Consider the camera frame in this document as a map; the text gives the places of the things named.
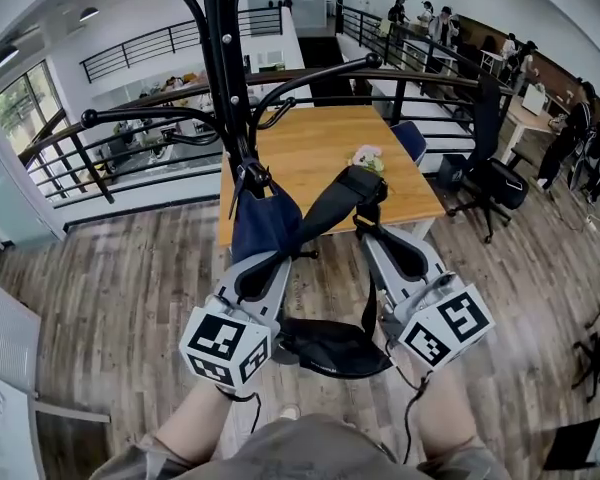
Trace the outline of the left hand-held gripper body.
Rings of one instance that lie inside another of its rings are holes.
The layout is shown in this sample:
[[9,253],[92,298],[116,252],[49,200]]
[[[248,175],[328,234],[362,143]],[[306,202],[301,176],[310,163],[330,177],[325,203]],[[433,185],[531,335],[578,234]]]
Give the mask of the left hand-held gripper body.
[[253,255],[230,266],[202,307],[195,307],[179,343],[190,372],[239,391],[271,358],[292,261]]

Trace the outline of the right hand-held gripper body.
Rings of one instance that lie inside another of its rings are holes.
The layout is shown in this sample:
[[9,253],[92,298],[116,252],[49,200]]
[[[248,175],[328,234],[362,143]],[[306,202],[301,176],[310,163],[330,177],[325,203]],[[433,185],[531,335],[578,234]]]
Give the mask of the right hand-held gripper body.
[[394,226],[362,230],[360,241],[380,295],[382,330],[428,371],[440,370],[495,326],[476,286],[447,269],[426,241]]

